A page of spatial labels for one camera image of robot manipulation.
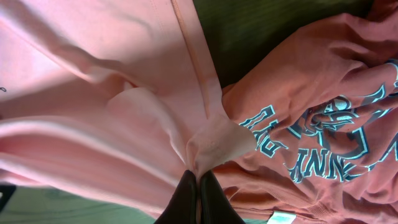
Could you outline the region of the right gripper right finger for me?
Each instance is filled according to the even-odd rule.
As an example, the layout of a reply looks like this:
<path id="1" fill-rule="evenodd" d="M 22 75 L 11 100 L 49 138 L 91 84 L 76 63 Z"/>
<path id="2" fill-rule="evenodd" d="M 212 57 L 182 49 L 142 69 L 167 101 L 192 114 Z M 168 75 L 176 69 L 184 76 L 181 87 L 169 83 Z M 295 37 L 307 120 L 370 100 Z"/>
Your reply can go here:
<path id="1" fill-rule="evenodd" d="M 200 200 L 202 224 L 245 224 L 232 208 L 211 170 L 200 179 Z"/>

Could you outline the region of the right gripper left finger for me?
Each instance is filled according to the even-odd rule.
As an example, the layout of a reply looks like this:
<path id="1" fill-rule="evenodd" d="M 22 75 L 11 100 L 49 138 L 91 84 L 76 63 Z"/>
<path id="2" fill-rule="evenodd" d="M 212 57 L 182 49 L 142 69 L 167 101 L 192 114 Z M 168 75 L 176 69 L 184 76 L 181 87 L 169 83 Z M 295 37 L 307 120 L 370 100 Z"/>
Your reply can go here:
<path id="1" fill-rule="evenodd" d="M 196 224 L 197 184 L 195 175 L 186 170 L 169 204 L 154 224 Z"/>

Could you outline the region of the pink shirt with bronze lettering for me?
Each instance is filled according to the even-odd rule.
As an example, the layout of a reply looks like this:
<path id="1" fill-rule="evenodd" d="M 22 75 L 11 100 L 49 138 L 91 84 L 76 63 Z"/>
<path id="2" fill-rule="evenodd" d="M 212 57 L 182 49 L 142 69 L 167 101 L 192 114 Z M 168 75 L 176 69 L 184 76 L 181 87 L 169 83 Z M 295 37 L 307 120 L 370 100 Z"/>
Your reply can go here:
<path id="1" fill-rule="evenodd" d="M 1 182 L 160 215 L 182 174 L 256 146 L 192 1 L 2 1 Z"/>

